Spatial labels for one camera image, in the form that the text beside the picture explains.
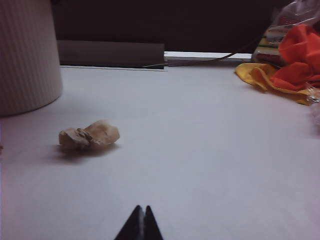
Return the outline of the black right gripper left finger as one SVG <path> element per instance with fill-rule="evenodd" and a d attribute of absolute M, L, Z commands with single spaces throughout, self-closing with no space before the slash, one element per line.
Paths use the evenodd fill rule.
<path fill-rule="evenodd" d="M 144 212 L 137 205 L 114 240 L 143 240 L 144 239 Z"/>

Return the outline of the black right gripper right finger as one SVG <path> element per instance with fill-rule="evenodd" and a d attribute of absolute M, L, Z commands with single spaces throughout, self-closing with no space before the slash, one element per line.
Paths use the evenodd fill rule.
<path fill-rule="evenodd" d="M 145 240 L 163 240 L 163 236 L 158 227 L 156 218 L 149 205 L 145 209 L 144 239 Z"/>

